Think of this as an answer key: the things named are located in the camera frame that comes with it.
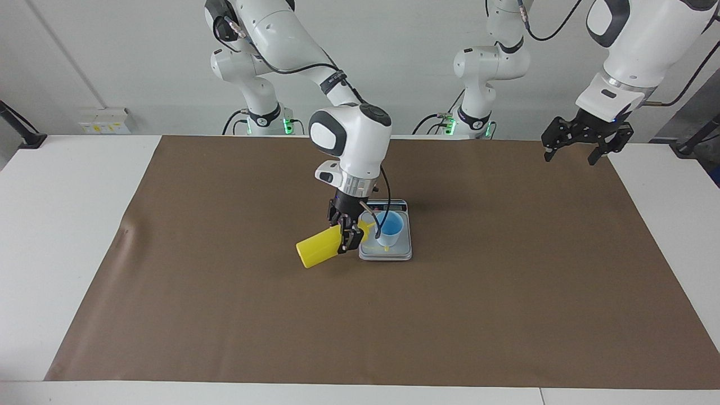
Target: digital scale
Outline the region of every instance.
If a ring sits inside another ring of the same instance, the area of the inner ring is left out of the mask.
[[[387,200],[368,200],[367,205],[375,212],[375,215],[377,215],[387,209]],[[390,210],[400,214],[402,221],[405,223],[397,243],[385,251],[385,246],[377,243],[374,235],[374,231],[377,229],[373,227],[373,234],[369,235],[368,239],[360,244],[360,259],[367,260],[369,262],[404,262],[413,258],[413,243],[410,239],[410,214],[408,213],[408,203],[405,200],[390,200]],[[372,215],[368,212],[360,215],[360,220],[365,223],[375,222]]]

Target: white wall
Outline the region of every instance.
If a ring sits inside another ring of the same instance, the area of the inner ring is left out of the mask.
[[[127,107],[141,133],[219,133],[227,116],[244,107],[240,93],[208,66],[218,44],[204,21],[204,0],[2,3],[0,97],[40,130],[76,133],[77,110],[104,104]],[[590,3],[556,40],[526,38],[534,58],[528,76],[495,85],[498,138],[538,139],[556,115],[574,116],[575,99],[606,57],[585,30]],[[537,1],[534,30],[551,32],[572,4]],[[481,0],[298,0],[297,15],[364,97],[388,110],[396,133],[409,133],[420,118],[447,110],[462,88],[452,71],[458,50],[491,45]],[[666,101],[680,91],[719,33],[713,27],[695,44],[655,99]],[[690,94],[718,67],[720,57]],[[270,79],[300,119],[328,105],[316,85],[301,77]],[[649,140],[679,107],[634,114],[635,140]]]

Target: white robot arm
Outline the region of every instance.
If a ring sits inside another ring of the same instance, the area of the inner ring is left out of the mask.
[[[238,81],[248,88],[254,86],[253,94],[261,94],[264,89],[263,97],[253,101],[262,104],[262,111],[273,105],[274,91],[264,81],[253,83],[253,78],[267,71],[306,76],[333,104],[310,118],[312,142],[322,152],[338,158],[320,165],[315,176],[337,189],[330,201],[328,220],[343,229],[338,252],[357,249],[363,237],[357,226],[363,212],[361,202],[368,200],[380,176],[392,132],[390,116],[367,104],[348,83],[347,75],[297,19],[293,1],[207,0],[205,11],[220,42],[237,54],[251,55],[250,60],[244,59],[244,73]],[[222,53],[217,53],[215,60]]]
[[[588,32],[609,50],[578,97],[572,121],[556,117],[542,136],[545,160],[570,144],[597,143],[588,158],[619,152],[633,135],[625,120],[642,107],[714,18],[718,0],[595,0]]]
[[[532,0],[526,2],[526,8]],[[479,138],[490,121],[495,89],[488,82],[518,79],[527,74],[530,53],[523,47],[525,27],[517,0],[492,0],[487,33],[495,44],[463,49],[454,61],[465,84],[462,103],[452,110],[454,133]]]

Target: yellow cup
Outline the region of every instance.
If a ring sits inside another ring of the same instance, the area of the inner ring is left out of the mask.
[[[370,234],[370,228],[375,224],[365,223],[360,221],[358,226],[363,230],[365,235],[362,241],[366,241]],[[295,245],[297,248],[297,254],[300,255],[300,260],[306,269],[309,269],[315,265],[318,265],[325,260],[332,259],[338,255],[338,248],[342,242],[342,235],[340,234],[340,226],[335,225],[332,228],[325,229],[324,231],[312,236],[304,241]]]

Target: brown table surface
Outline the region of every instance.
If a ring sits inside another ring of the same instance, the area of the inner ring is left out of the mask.
[[[720,354],[589,152],[393,141],[413,259],[305,270],[324,155],[164,137],[47,379],[720,388]]]

